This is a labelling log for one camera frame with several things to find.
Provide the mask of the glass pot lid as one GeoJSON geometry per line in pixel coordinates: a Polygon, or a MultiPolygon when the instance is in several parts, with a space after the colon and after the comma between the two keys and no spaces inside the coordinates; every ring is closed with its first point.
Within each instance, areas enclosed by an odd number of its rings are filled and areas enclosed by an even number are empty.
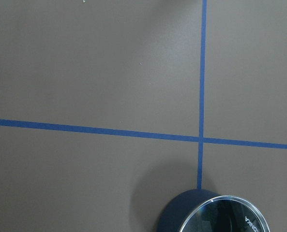
{"type": "Polygon", "coordinates": [[[193,209],[180,232],[269,232],[262,213],[249,201],[230,195],[206,200],[193,209]]]}

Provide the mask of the dark blue saucepan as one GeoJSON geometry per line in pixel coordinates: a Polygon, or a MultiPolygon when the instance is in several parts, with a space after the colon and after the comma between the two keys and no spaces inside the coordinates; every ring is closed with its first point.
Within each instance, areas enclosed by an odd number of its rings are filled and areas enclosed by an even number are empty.
{"type": "Polygon", "coordinates": [[[206,200],[222,196],[205,189],[185,191],[172,199],[162,211],[156,230],[158,232],[179,232],[187,215],[206,200]]]}

